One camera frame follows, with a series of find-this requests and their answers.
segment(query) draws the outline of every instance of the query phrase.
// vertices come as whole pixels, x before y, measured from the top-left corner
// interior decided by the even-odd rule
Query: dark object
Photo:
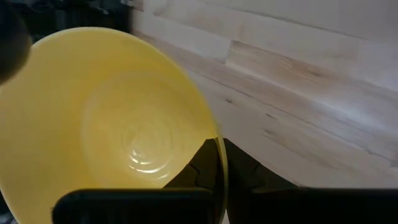
[[[34,42],[74,27],[107,27],[130,31],[130,0],[11,0]]]
[[[81,190],[61,198],[52,219],[70,223],[214,223],[211,192],[182,190]]]
[[[31,41],[25,24],[5,0],[0,0],[0,85],[25,63]]]
[[[398,223],[398,190],[297,187],[225,139],[228,216],[240,223]]]

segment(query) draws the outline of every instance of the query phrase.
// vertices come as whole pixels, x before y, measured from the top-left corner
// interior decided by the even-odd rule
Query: floor plank
[[[145,0],[144,10],[186,26],[398,90],[398,45],[381,44],[197,0]]]
[[[224,61],[231,43],[224,37],[137,10],[133,21],[134,30],[214,60]]]
[[[240,42],[232,43],[226,64],[327,106],[369,132],[385,136],[392,142],[398,139],[397,92],[367,88],[367,85],[361,85],[360,82],[339,79],[313,65]],[[389,159],[397,156],[393,145],[369,150]]]
[[[336,111],[156,37],[136,35],[189,70],[226,137],[278,174],[317,187],[397,185],[391,160],[360,146],[385,147],[385,140],[349,125]]]
[[[398,43],[390,0],[200,0],[379,42]]]

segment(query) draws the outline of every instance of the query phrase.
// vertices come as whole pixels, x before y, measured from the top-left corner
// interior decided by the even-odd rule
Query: wooden floor
[[[398,45],[226,0],[135,4],[134,34],[185,68],[263,165],[298,185],[398,187]]]

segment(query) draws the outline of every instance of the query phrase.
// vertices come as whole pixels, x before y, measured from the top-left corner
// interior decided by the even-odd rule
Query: bowl
[[[0,189],[20,224],[51,223],[74,190],[161,189],[206,139],[226,172],[204,97],[164,54],[112,29],[64,30],[2,87]]]

